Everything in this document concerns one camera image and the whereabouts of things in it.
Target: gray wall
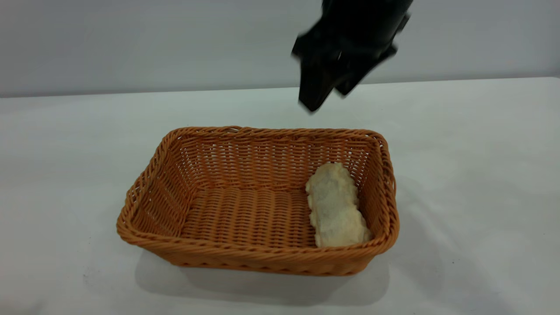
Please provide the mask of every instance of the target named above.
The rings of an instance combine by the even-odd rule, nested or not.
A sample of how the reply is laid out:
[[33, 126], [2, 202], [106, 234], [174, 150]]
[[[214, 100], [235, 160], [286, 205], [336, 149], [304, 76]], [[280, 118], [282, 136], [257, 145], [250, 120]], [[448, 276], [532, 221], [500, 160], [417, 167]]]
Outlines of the gray wall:
[[[320, 0], [3, 0], [0, 95], [297, 86]], [[560, 73], [558, 0], [415, 0], [366, 82]]]

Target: basket rim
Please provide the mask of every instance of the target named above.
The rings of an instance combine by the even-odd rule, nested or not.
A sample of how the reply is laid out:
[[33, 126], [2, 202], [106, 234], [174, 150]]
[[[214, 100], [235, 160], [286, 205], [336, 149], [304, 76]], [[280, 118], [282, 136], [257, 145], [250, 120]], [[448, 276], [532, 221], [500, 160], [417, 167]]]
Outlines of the basket rim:
[[[140, 232], [134, 228], [130, 220], [134, 217], [138, 211], [140, 201], [144, 195], [145, 188], [149, 185], [153, 177], [151, 174], [155, 174], [159, 171], [162, 161], [167, 155], [167, 151], [171, 141], [176, 140], [178, 137], [183, 136], [204, 136], [205, 133], [223, 133], [223, 136], [235, 136], [242, 134], [247, 135], [260, 135], [264, 136], [268, 132], [274, 132], [278, 136], [293, 136], [297, 132], [322, 132], [321, 137], [325, 137], [324, 132], [331, 133], [336, 138], [355, 138], [356, 136], [366, 136], [372, 139], [376, 139], [381, 142], [381, 154], [385, 156], [383, 168], [387, 172], [384, 172], [385, 179], [389, 183], [389, 189], [391, 192], [388, 194], [390, 196], [390, 204], [388, 208], [389, 213], [389, 230], [384, 231], [381, 237], [374, 238], [367, 243], [354, 244], [350, 246], [341, 247], [267, 247], [264, 245], [239, 245], [233, 243], [219, 243], [208, 240], [197, 240], [192, 238], [181, 238], [164, 236], [155, 233]], [[136, 198], [133, 200], [132, 192], [137, 191]], [[180, 246], [181, 252], [190, 253], [209, 253], [212, 252], [216, 255], [226, 254], [228, 256], [232, 254], [241, 254], [246, 258], [249, 258], [258, 254], [287, 254], [287, 255], [302, 255], [302, 254], [323, 254], [323, 255], [336, 255], [337, 253], [344, 252], [345, 256], [352, 252], [355, 255], [354, 258], [359, 258], [363, 256], [371, 256], [380, 254], [389, 249], [396, 241], [396, 236], [399, 233], [399, 216], [396, 210], [395, 202], [396, 184], [393, 175], [393, 166], [390, 161], [389, 149], [387, 142], [377, 132], [367, 130], [367, 129], [345, 129], [345, 128], [294, 128], [294, 129], [271, 129], [271, 128], [251, 128], [251, 127], [239, 127], [239, 126], [227, 126], [227, 127], [184, 127], [178, 128], [169, 132], [161, 141], [160, 145], [156, 149], [154, 156], [152, 157], [150, 164], [146, 169], [140, 174], [136, 179], [134, 184], [127, 192], [127, 197], [125, 200], [125, 205], [121, 210], [121, 213], [117, 221], [117, 233], [121, 238], [127, 243], [138, 245], [140, 247], [150, 247], [150, 248], [174, 248]]]

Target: bread piece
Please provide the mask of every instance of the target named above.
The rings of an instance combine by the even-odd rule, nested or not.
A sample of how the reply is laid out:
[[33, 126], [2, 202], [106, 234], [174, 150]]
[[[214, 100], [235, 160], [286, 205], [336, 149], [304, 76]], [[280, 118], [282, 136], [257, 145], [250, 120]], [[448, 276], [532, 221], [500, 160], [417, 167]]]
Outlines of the bread piece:
[[309, 219], [317, 247], [349, 246], [371, 240], [371, 231], [358, 211], [358, 189], [342, 163], [317, 168], [307, 184]]

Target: white table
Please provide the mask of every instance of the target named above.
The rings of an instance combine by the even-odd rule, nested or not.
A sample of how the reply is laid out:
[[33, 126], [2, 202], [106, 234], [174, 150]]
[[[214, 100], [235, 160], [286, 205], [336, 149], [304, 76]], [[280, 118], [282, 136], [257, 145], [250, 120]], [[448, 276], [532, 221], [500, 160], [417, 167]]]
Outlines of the white table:
[[[0, 99], [0, 314], [558, 314], [560, 80]], [[178, 268], [122, 241], [127, 189], [183, 126], [382, 133], [396, 245], [354, 277]]]

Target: rectangular basket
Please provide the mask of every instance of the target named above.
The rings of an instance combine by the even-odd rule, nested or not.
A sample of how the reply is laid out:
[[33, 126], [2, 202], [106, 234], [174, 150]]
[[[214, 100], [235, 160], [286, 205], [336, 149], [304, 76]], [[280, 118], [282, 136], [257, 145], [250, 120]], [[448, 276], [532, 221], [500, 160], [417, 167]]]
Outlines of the rectangular basket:
[[[316, 248], [305, 183], [342, 162], [373, 240]], [[395, 180], [385, 139], [368, 130], [181, 128], [128, 191], [123, 240], [178, 266], [353, 275], [396, 241]]]

